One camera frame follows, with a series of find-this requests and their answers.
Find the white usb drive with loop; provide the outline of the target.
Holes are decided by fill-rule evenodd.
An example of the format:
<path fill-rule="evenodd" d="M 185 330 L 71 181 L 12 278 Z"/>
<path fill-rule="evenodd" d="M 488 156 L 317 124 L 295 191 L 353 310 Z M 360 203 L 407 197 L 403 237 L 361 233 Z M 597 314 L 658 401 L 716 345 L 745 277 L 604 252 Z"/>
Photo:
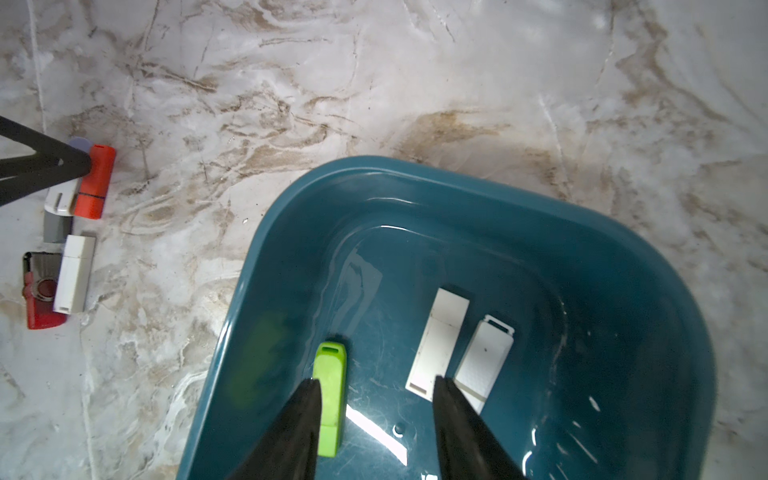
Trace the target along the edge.
<path fill-rule="evenodd" d="M 515 329 L 487 314 L 477 325 L 453 378 L 480 415 L 514 344 Z"/>

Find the grey usb flash drive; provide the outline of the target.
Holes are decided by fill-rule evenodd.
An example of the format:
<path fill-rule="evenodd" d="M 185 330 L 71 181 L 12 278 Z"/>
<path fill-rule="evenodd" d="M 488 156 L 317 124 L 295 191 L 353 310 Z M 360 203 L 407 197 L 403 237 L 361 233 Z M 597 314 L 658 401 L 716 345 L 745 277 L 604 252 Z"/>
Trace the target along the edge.
<path fill-rule="evenodd" d="M 44 211 L 43 241 L 51 244 L 65 243 L 73 227 L 72 216 L 61 216 Z"/>

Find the teal plastic storage box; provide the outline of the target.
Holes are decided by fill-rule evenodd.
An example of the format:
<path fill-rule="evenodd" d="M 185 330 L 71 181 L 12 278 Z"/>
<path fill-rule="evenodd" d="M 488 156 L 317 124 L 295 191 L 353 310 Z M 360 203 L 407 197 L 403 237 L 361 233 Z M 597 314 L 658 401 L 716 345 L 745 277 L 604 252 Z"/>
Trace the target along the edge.
<path fill-rule="evenodd" d="M 263 217 L 178 475 L 224 479 L 309 377 L 348 352 L 351 421 L 321 479 L 436 479 L 429 401 L 406 388 L 440 290 L 513 328 L 482 417 L 532 479 L 696 479 L 713 414 L 705 322 L 671 265 L 610 218 L 542 195 L 383 157 L 318 167 Z"/>

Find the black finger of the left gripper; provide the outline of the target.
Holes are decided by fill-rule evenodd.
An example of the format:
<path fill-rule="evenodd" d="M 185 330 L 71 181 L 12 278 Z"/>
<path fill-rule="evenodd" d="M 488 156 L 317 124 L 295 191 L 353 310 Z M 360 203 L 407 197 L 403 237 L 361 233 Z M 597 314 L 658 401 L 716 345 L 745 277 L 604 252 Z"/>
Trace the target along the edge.
<path fill-rule="evenodd" d="M 2 158 L 2 168 L 91 167 L 88 153 L 6 117 L 1 117 L 1 136 L 33 150 L 32 154 Z"/>
<path fill-rule="evenodd" d="M 1 162 L 1 205 L 87 175 L 91 162 Z"/>

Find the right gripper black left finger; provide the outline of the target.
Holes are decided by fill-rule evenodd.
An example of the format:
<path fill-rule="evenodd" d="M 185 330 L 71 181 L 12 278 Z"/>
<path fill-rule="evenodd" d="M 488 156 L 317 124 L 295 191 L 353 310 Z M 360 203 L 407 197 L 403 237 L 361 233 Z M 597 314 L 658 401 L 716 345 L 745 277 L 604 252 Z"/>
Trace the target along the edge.
<path fill-rule="evenodd" d="M 228 479 L 314 479 L 321 412 L 320 382 L 303 380 Z"/>

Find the red swivel usb flash drive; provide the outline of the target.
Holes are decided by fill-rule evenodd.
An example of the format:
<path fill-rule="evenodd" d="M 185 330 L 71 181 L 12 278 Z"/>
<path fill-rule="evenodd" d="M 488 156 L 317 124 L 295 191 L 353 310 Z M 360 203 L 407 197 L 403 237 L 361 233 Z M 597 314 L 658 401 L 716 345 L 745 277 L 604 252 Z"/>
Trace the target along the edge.
<path fill-rule="evenodd" d="M 66 322 L 67 315 L 53 308 L 61 262 L 60 253 L 26 252 L 22 257 L 22 293 L 29 330 L 55 328 Z"/>

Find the white lavender usb flash drive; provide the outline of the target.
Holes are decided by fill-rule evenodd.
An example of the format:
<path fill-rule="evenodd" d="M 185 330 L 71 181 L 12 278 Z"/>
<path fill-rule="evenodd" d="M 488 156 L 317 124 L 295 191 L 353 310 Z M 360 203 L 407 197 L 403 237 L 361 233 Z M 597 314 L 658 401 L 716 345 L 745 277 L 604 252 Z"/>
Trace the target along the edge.
<path fill-rule="evenodd" d="M 90 154 L 90 150 L 93 147 L 93 143 L 83 137 L 72 137 L 69 140 L 68 145 L 85 152 L 86 155 Z M 53 215 L 72 217 L 74 215 L 80 183 L 81 178 L 77 177 L 73 180 L 50 187 L 45 199 L 45 211 Z"/>

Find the green usb flash drive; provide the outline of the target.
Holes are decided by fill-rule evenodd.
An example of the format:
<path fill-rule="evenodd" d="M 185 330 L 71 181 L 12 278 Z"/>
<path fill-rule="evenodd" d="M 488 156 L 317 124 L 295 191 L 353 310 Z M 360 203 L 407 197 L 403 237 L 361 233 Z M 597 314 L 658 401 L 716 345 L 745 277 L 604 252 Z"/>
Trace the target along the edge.
<path fill-rule="evenodd" d="M 334 458 L 341 443 L 346 390 L 347 352 L 342 343 L 326 341 L 319 345 L 312 378 L 320 382 L 321 419 L 318 455 Z"/>

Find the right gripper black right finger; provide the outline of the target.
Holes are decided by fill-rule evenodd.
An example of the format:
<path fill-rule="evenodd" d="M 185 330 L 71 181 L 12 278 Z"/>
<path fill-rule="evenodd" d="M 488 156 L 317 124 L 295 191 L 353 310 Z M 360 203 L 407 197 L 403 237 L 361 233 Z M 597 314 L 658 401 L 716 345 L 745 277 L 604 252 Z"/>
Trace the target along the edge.
<path fill-rule="evenodd" d="M 442 479 L 525 479 L 451 378 L 435 378 L 433 417 Z"/>

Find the small white usb flash drive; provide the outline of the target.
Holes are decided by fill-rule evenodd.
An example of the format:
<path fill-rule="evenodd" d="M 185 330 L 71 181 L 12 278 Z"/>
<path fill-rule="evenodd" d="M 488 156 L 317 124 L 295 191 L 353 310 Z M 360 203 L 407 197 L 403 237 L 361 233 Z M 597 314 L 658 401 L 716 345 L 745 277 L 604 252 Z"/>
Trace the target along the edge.
<path fill-rule="evenodd" d="M 84 310 L 95 246 L 95 237 L 67 237 L 53 303 L 55 312 L 70 315 Z"/>

